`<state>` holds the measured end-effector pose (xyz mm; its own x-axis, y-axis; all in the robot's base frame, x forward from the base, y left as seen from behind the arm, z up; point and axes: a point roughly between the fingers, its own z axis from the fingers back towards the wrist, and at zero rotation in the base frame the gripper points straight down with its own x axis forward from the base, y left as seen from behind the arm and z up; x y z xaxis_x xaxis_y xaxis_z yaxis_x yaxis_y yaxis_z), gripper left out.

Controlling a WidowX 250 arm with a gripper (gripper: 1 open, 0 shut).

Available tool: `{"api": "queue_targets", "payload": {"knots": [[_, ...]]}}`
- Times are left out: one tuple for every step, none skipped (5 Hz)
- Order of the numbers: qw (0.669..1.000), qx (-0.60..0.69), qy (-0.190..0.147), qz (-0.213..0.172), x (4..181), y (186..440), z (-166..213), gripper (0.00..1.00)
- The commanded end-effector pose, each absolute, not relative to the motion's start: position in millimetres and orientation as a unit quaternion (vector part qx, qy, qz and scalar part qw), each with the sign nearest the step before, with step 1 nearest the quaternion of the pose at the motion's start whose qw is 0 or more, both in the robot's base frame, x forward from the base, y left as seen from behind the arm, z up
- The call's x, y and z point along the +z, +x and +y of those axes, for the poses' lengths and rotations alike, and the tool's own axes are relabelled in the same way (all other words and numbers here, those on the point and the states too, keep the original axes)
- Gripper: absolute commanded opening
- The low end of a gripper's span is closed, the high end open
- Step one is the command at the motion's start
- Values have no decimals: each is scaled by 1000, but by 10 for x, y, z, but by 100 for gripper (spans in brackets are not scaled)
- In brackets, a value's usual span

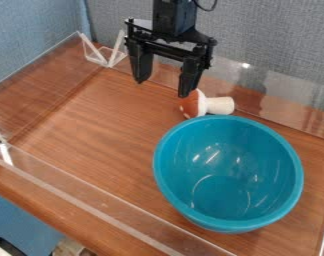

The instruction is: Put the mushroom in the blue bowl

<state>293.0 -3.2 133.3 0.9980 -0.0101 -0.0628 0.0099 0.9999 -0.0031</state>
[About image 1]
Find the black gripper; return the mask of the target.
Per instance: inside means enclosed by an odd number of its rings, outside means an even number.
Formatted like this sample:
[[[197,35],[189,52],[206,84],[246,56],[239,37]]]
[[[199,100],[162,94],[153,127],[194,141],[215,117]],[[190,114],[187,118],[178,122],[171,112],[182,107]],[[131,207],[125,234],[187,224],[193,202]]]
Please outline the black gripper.
[[[129,18],[126,44],[133,77],[146,81],[153,72],[155,55],[183,62],[178,96],[185,98],[197,88],[203,69],[210,67],[217,40],[197,30],[198,11],[211,12],[198,0],[153,0],[150,20]]]

